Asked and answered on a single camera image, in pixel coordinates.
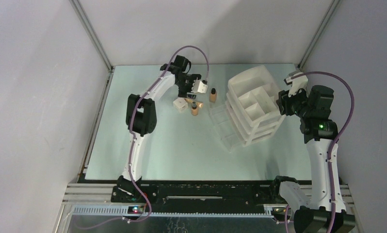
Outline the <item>white cosmetic box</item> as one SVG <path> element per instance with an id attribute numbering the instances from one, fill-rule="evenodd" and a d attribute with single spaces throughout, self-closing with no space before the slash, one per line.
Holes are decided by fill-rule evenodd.
<path id="1" fill-rule="evenodd" d="M 188 109 L 188 103 L 184 98 L 176 98 L 173 101 L 173 107 L 179 112 L 182 113 L 186 109 Z"/>

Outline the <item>white plastic drawer organizer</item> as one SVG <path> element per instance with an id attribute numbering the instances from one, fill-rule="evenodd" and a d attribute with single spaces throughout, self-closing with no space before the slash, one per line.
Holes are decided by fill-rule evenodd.
<path id="1" fill-rule="evenodd" d="M 275 135 L 285 118 L 276 104 L 278 93 L 279 87 L 264 65 L 245 70 L 228 81 L 225 105 L 242 146 Z"/>

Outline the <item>clear acrylic drawer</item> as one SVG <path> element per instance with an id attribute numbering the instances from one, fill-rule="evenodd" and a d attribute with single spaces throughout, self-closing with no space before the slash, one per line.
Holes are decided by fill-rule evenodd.
<path id="1" fill-rule="evenodd" d="M 234 122 L 225 104 L 212 103 L 209 107 L 209 115 L 214 129 L 227 151 L 232 152 L 242 145 L 240 134 L 234 128 Z"/>

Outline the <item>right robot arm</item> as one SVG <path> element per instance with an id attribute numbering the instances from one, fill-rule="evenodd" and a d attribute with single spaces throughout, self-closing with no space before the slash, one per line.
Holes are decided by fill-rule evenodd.
<path id="1" fill-rule="evenodd" d="M 339 131 L 329 119 L 333 100 L 333 89 L 315 85 L 310 93 L 302 88 L 292 95 L 280 91 L 276 101 L 282 115 L 299 117 L 310 160 L 310 196 L 289 178 L 270 189 L 274 202 L 286 201 L 287 208 L 294 212 L 297 233 L 349 233 L 355 228 L 355 216 L 347 213 L 338 181 Z"/>

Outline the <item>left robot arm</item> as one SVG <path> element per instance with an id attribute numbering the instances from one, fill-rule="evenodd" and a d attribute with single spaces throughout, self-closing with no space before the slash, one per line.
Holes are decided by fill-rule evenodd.
<path id="1" fill-rule="evenodd" d="M 130 149 L 127 165 L 117 180 L 117 186 L 129 202 L 141 196 L 136 183 L 142 177 L 142 156 L 146 140 L 157 125 L 156 101 L 172 86 L 178 87 L 178 98 L 196 99 L 199 92 L 195 85 L 201 81 L 200 74 L 189 74 L 192 66 L 187 58 L 177 55 L 173 62 L 160 68 L 159 77 L 143 93 L 130 94 L 127 103 L 126 125 L 130 133 Z"/>

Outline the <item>beige concealer stick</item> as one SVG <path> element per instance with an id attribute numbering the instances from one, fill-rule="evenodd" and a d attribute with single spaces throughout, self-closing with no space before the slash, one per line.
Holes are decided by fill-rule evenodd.
<path id="1" fill-rule="evenodd" d="M 197 107 L 199 108 L 203 108 L 204 106 L 204 103 L 203 102 L 200 102 L 200 101 L 197 101 L 197 100 L 193 100 L 193 99 L 189 99 L 189 98 L 185 98 L 185 101 L 189 104 L 196 104 Z"/>

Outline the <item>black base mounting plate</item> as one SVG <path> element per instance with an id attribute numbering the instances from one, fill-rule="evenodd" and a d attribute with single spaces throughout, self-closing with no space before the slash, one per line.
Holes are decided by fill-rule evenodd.
<path id="1" fill-rule="evenodd" d="M 119 177 L 112 189 L 113 203 L 140 203 L 157 214 L 265 214 L 268 204 L 284 204 L 282 182 L 264 181 L 142 181 L 136 185 Z"/>

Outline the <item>aluminium frame rail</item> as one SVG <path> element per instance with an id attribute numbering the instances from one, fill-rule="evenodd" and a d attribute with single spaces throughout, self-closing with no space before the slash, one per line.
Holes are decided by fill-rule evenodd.
<path id="1" fill-rule="evenodd" d="M 94 48 L 96 49 L 97 53 L 99 54 L 101 60 L 103 61 L 106 69 L 108 72 L 112 72 L 113 65 L 110 62 L 108 55 L 91 23 L 91 20 L 89 19 L 82 3 L 80 0 L 69 0 L 71 3 L 79 21 L 81 22 L 85 32 L 87 33 L 91 43 L 93 44 Z"/>

